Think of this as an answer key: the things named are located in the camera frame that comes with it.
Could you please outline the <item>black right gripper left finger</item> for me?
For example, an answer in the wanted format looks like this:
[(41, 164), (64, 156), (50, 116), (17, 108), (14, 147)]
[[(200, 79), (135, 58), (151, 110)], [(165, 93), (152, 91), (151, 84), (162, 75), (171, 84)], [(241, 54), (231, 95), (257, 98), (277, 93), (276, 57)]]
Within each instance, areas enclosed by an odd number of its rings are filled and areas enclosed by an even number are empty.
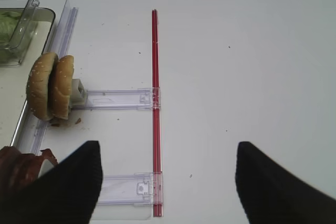
[(102, 181), (100, 144), (87, 141), (42, 177), (1, 201), (1, 223), (89, 223)]

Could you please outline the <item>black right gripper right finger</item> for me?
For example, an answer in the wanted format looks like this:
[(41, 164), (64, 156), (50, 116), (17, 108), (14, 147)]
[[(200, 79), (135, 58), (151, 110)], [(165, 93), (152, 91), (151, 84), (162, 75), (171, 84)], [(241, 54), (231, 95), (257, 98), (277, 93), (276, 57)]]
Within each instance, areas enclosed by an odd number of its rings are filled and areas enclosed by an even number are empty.
[(335, 199), (250, 142), (238, 144), (235, 183), (249, 223), (335, 223)]

